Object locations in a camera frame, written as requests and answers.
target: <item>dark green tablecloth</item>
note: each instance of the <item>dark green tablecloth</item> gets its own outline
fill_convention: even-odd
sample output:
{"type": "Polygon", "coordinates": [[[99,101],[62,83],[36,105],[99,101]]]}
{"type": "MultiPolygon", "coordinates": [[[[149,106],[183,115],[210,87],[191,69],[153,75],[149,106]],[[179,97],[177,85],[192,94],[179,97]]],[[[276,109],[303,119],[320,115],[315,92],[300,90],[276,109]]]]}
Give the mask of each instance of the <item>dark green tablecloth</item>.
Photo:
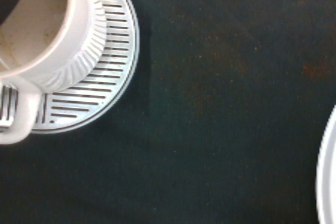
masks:
{"type": "Polygon", "coordinates": [[[134,4],[131,87],[84,128],[0,148],[0,223],[317,224],[335,0],[134,4]]]}

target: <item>cup handle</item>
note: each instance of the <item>cup handle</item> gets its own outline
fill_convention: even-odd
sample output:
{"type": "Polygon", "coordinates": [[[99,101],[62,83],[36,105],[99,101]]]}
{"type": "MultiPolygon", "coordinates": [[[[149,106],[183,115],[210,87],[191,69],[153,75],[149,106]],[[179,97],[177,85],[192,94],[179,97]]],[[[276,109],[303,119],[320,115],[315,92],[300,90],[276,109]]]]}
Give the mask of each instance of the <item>cup handle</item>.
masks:
{"type": "Polygon", "coordinates": [[[8,145],[20,142],[29,136],[39,110],[42,91],[24,78],[15,77],[8,80],[18,88],[18,106],[14,123],[0,134],[0,144],[8,145]]]}

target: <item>table surface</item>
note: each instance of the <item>table surface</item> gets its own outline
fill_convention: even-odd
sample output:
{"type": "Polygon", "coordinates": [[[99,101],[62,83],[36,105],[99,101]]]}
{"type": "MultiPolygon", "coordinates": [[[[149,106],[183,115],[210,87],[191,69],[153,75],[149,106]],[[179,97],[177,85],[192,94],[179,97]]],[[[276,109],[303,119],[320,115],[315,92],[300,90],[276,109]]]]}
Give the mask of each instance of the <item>table surface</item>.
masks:
{"type": "Polygon", "coordinates": [[[0,147],[2,224],[317,224],[335,0],[134,5],[141,54],[117,105],[0,147]]]}

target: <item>white saucer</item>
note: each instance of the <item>white saucer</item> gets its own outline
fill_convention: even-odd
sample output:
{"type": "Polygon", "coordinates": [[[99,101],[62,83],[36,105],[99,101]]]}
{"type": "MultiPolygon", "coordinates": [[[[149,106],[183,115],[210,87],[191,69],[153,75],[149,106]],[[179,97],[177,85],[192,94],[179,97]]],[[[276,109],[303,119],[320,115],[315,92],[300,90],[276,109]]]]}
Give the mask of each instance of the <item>white saucer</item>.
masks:
{"type": "MultiPolygon", "coordinates": [[[[33,133],[74,130],[90,123],[116,104],[135,72],[140,29],[131,0],[102,0],[108,19],[108,42],[99,63],[86,79],[68,90],[47,94],[33,133]]],[[[17,91],[3,88],[0,127],[12,124],[17,91]]]]}

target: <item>cup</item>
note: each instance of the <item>cup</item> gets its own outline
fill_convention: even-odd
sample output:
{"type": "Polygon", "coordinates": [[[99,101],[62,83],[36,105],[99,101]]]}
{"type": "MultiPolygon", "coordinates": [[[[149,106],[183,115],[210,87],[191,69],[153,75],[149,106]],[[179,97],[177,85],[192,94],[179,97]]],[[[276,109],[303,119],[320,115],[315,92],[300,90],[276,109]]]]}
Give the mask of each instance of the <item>cup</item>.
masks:
{"type": "Polygon", "coordinates": [[[0,83],[18,90],[0,144],[29,135],[45,93],[74,86],[93,70],[107,42],[99,0],[20,0],[0,26],[0,83]]]}

